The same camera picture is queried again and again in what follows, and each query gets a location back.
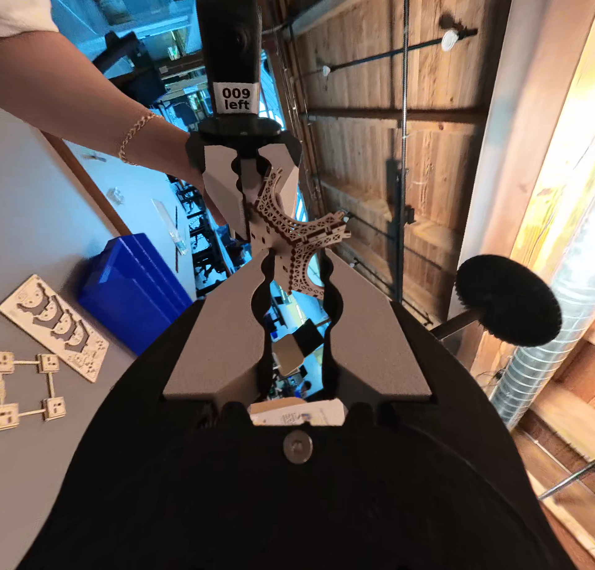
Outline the black fuzzy disc on rod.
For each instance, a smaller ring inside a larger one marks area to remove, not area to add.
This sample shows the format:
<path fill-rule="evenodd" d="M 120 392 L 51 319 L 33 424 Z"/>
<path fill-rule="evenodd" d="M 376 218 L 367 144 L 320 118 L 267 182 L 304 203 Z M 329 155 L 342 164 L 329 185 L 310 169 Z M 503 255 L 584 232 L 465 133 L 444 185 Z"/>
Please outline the black fuzzy disc on rod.
<path fill-rule="evenodd" d="M 458 268 L 454 288 L 465 310 L 430 331 L 438 340 L 474 321 L 502 342 L 526 348 L 549 343 L 561 331 L 562 310 L 554 292 L 509 258 L 473 256 Z"/>

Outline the wooden square connector frame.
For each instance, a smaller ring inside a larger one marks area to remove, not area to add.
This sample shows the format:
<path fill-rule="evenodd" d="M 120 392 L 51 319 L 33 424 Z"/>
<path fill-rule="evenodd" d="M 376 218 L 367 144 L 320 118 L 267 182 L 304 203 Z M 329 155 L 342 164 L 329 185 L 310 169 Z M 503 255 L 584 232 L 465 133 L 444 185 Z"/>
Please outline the wooden square connector frame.
<path fill-rule="evenodd" d="M 41 416 L 44 422 L 61 419 L 66 416 L 64 397 L 57 396 L 54 376 L 60 370 L 58 356 L 41 353 L 33 360 L 17 360 L 9 351 L 1 352 L 1 431 L 11 430 L 19 426 L 22 419 Z M 21 410 L 17 402 L 7 401 L 5 376 L 15 373 L 18 366 L 34 366 L 36 371 L 46 377 L 48 397 L 40 402 L 36 410 Z"/>

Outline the clear plastic packet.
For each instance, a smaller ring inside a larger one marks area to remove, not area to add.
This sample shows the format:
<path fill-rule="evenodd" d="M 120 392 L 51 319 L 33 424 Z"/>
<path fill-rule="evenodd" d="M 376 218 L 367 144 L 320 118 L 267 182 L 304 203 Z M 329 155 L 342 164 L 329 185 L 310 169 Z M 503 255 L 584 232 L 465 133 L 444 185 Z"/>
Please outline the clear plastic packet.
<path fill-rule="evenodd" d="M 174 222 L 174 220 L 172 219 L 172 217 L 170 216 L 165 205 L 161 201 L 159 201 L 157 199 L 152 199 L 152 203 L 153 203 L 153 206 L 155 207 L 157 213 L 160 215 L 160 218 L 161 218 L 163 224 L 165 225 L 168 235 L 170 236 L 172 242 L 175 245 L 175 239 L 174 239 L 175 238 L 175 222 Z M 185 241 L 182 239 L 182 235 L 180 234 L 180 232 L 179 232 L 179 235 L 180 235 L 180 240 L 178 243 L 178 247 L 179 247 L 180 255 L 184 256 L 184 255 L 188 254 L 188 248 L 187 248 Z"/>

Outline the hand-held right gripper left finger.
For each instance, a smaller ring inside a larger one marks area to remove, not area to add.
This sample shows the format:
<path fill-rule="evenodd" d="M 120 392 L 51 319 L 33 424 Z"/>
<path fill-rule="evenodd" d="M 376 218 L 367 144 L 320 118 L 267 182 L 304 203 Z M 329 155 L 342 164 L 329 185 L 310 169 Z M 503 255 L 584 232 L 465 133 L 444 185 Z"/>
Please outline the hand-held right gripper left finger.
<path fill-rule="evenodd" d="M 274 250 L 264 249 L 206 297 L 163 389 L 166 400 L 206 401 L 217 409 L 257 400 L 266 331 L 252 302 L 258 290 L 270 289 L 263 267 L 273 262 Z"/>

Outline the round white ceiling lamp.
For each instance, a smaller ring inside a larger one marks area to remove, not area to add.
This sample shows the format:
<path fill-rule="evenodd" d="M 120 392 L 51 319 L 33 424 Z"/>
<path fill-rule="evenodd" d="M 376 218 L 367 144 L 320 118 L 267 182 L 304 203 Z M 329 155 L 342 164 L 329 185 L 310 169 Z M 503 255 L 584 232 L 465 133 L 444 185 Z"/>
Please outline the round white ceiling lamp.
<path fill-rule="evenodd" d="M 455 20 L 455 17 L 448 12 L 443 13 L 438 21 L 440 29 L 443 31 L 441 48 L 444 52 L 449 52 L 460 41 L 472 38 L 478 35 L 477 28 L 468 28 Z"/>

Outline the grey desk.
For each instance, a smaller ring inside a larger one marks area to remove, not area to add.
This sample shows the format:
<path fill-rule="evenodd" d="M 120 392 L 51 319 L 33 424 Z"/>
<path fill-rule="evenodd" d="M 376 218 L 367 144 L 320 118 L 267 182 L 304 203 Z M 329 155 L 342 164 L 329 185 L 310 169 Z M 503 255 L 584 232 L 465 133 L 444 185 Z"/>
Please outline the grey desk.
<path fill-rule="evenodd" d="M 84 188 L 36 129 L 1 111 L 1 300 L 38 274 L 72 306 L 87 261 L 115 237 Z M 1 569 L 14 569 L 37 536 L 71 458 L 133 354 L 111 341 L 97 382 L 69 366 L 55 376 L 67 415 L 40 414 L 1 431 Z"/>

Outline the person's left forearm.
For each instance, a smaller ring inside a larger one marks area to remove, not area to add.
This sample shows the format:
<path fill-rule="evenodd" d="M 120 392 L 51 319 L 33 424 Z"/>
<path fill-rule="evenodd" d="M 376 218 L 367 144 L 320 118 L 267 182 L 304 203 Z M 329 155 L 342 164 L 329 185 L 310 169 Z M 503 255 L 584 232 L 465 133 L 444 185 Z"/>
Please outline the person's left forearm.
<path fill-rule="evenodd" d="M 154 117 L 54 32 L 1 39 L 1 109 L 29 125 L 114 157 Z"/>

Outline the instruction booklet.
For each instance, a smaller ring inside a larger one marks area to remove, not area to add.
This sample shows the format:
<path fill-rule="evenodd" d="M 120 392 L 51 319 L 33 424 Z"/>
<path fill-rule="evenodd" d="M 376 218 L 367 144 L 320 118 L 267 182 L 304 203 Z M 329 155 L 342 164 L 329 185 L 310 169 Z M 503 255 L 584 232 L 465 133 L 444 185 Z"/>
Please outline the instruction booklet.
<path fill-rule="evenodd" d="M 284 397 L 271 401 L 254 403 L 248 409 L 253 425 L 256 426 L 342 426 L 347 408 L 339 399 L 307 402 L 297 397 Z"/>

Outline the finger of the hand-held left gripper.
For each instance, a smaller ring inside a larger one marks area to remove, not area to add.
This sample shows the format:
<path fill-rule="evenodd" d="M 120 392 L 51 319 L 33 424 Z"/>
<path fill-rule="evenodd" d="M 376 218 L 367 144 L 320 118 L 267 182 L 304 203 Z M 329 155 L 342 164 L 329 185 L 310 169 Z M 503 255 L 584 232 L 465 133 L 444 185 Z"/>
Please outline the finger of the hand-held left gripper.
<path fill-rule="evenodd" d="M 282 212 L 295 218 L 298 202 L 299 164 L 295 164 L 289 149 L 283 143 L 271 143 L 260 149 L 260 156 L 267 164 L 267 174 L 280 172 L 277 175 L 273 195 Z"/>
<path fill-rule="evenodd" d="M 239 159 L 237 152 L 222 145 L 207 145 L 204 148 L 204 155 L 203 180 L 207 194 L 230 229 L 242 239 L 249 240 L 245 199 L 242 191 L 237 187 L 240 177 L 232 167 Z"/>

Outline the person's left hand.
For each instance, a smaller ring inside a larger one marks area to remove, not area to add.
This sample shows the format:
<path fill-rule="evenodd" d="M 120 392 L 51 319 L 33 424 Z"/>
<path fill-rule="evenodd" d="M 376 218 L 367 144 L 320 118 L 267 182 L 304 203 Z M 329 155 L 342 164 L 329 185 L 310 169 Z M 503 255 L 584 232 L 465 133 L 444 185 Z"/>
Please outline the person's left hand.
<path fill-rule="evenodd" d="M 218 225 L 226 221 L 205 190 L 203 175 L 190 161 L 186 144 L 189 134 L 152 112 L 143 114 L 129 130 L 123 156 L 135 165 L 163 172 L 194 186 Z"/>

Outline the white table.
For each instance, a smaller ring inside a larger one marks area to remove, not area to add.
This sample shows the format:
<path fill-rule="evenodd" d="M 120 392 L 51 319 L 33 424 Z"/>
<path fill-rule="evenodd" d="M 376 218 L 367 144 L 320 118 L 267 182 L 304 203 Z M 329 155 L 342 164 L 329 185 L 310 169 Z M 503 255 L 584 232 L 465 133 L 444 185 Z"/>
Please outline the white table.
<path fill-rule="evenodd" d="M 125 198 L 124 204 L 116 206 L 108 200 L 109 204 L 115 209 L 130 233 L 145 233 L 191 300 L 196 300 L 189 222 L 186 211 L 174 193 L 167 176 L 145 167 L 124 164 L 108 154 L 90 150 L 69 141 L 65 144 L 107 200 L 108 189 L 119 188 Z M 161 201 L 173 220 L 175 207 L 178 208 L 177 227 L 188 248 L 187 255 L 180 255 L 179 274 L 175 272 L 175 245 L 153 206 L 152 199 Z"/>

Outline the wooden sheet with arch cutouts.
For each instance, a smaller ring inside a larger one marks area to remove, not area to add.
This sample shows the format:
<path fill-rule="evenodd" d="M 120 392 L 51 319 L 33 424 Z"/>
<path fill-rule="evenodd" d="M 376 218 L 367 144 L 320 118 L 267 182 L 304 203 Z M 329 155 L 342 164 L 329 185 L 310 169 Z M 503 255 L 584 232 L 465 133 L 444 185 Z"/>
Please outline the wooden sheet with arch cutouts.
<path fill-rule="evenodd" d="M 1 302 L 1 313 L 87 381 L 97 381 L 109 341 L 37 274 Z"/>

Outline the black lighting rod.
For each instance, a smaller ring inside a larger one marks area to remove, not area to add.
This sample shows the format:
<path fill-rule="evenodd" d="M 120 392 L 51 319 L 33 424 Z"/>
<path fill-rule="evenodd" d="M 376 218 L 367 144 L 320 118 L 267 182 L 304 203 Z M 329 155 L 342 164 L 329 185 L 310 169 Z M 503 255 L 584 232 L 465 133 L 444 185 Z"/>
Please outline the black lighting rod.
<path fill-rule="evenodd" d="M 360 65 L 367 64 L 367 63 L 370 63 L 373 61 L 389 59 L 389 58 L 393 58 L 393 57 L 396 57 L 396 56 L 402 55 L 402 54 L 409 54 L 412 51 L 418 51 L 418 50 L 433 47 L 433 46 L 439 46 L 441 48 L 441 41 L 442 41 L 442 37 L 435 38 L 435 39 L 427 40 L 427 41 L 424 41 L 424 42 L 421 42 L 418 44 L 408 45 L 407 47 L 401 47 L 401 48 L 398 48 L 395 50 L 387 51 L 385 53 L 374 54 L 374 55 L 370 55 L 370 56 L 367 56 L 364 58 L 355 59 L 355 60 L 347 61 L 344 63 L 335 64 L 332 66 L 328 65 L 328 66 L 330 66 L 332 68 L 331 73 L 334 73 L 336 71 L 343 70 L 346 68 L 360 66 Z"/>

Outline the blue plastic bin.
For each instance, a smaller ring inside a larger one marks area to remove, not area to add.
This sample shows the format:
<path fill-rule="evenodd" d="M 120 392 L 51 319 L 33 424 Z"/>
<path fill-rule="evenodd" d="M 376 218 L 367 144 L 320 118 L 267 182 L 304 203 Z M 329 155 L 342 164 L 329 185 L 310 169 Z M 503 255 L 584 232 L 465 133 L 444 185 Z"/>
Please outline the blue plastic bin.
<path fill-rule="evenodd" d="M 193 303 L 145 233 L 114 238 L 89 262 L 78 303 L 137 356 Z"/>

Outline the wooden lattice tower base model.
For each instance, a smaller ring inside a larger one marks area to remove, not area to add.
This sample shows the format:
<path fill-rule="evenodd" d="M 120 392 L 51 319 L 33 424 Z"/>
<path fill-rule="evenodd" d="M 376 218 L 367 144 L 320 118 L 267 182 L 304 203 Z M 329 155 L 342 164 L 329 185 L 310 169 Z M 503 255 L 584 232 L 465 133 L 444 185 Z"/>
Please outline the wooden lattice tower base model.
<path fill-rule="evenodd" d="M 308 222 L 285 214 L 275 194 L 282 173 L 280 167 L 271 168 L 257 200 L 249 205 L 252 255 L 262 249 L 273 250 L 274 281 L 287 294 L 296 291 L 322 299 L 324 287 L 311 280 L 308 267 L 322 250 L 351 237 L 346 230 L 346 214 L 338 211 Z"/>

